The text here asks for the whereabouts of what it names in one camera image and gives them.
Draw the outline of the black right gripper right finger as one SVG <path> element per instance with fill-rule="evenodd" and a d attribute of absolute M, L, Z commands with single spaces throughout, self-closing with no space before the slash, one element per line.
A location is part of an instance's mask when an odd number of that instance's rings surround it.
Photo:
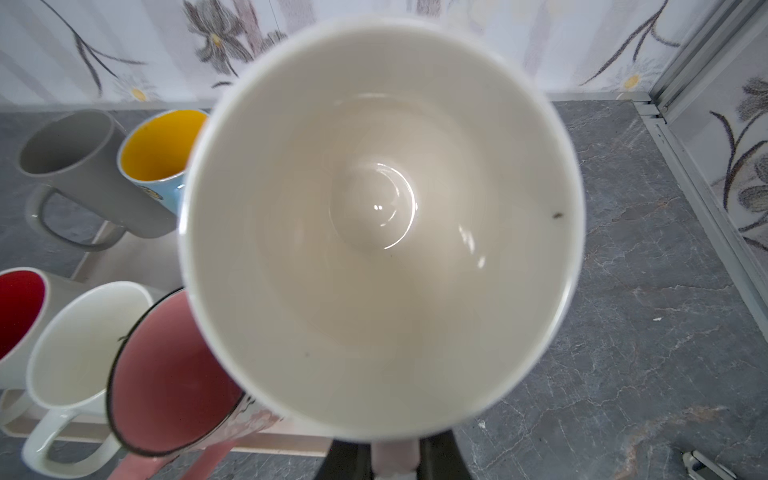
<path fill-rule="evenodd" d="M 418 480 L 473 480 L 452 430 L 419 440 Z"/>

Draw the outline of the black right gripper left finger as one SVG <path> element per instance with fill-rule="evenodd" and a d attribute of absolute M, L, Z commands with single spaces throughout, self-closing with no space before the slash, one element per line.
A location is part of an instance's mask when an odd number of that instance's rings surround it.
<path fill-rule="evenodd" d="M 334 440 L 314 480 L 373 480 L 371 445 Z"/>

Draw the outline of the pink patterned mug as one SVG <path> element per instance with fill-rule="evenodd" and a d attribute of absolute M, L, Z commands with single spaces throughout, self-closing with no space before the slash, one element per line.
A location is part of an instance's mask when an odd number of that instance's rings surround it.
<path fill-rule="evenodd" d="M 107 419 L 128 455 L 114 479 L 150 479 L 178 457 L 206 479 L 237 441 L 280 422 L 224 370 L 196 324 L 187 293 L 165 295 L 132 327 L 110 370 Z"/>

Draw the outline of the light pink mug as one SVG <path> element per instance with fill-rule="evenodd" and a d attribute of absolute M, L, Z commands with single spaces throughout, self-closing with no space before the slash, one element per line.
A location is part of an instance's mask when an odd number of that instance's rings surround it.
<path fill-rule="evenodd" d="M 222 95 L 179 258 L 246 393 L 370 444 L 374 479 L 416 478 L 420 439 L 540 360 L 585 237 L 572 140 L 520 66 L 470 33 L 361 15 L 302 29 Z"/>

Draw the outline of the white ribbed mug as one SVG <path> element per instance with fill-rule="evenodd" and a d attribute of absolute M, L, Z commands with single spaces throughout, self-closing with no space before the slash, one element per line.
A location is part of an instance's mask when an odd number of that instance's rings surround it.
<path fill-rule="evenodd" d="M 114 434 L 87 458 L 61 463 L 49 450 L 76 417 L 106 416 L 111 366 L 138 320 L 166 293 L 131 281 L 95 287 L 70 302 L 44 329 L 26 373 L 26 390 L 46 415 L 26 439 L 24 463 L 54 478 L 76 479 L 102 468 L 121 448 Z"/>

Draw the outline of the cream white mug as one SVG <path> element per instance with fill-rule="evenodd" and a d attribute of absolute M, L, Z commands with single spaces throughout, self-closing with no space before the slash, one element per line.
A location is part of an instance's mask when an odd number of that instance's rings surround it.
<path fill-rule="evenodd" d="M 51 320 L 88 287 L 36 268 L 1 272 L 1 389 L 26 389 L 31 353 Z"/>

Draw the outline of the grey ceramic mug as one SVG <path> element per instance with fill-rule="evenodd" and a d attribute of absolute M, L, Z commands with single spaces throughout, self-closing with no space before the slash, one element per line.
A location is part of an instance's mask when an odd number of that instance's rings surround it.
<path fill-rule="evenodd" d="M 20 172 L 38 182 L 26 202 L 28 225 L 86 252 L 109 249 L 126 233 L 152 239 L 172 232 L 176 215 L 120 173 L 117 158 L 125 138 L 123 127 L 101 110 L 70 113 L 36 132 L 16 160 Z M 111 233 L 92 244 L 56 233 L 43 217 L 45 205 L 56 194 L 111 223 Z"/>

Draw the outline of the blue butterfly mug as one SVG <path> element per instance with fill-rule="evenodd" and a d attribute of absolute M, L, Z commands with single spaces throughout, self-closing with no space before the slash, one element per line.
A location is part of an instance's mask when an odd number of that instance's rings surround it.
<path fill-rule="evenodd" d="M 117 155 L 120 173 L 179 214 L 188 159 L 207 119 L 201 110 L 169 110 L 148 118 L 122 142 Z"/>

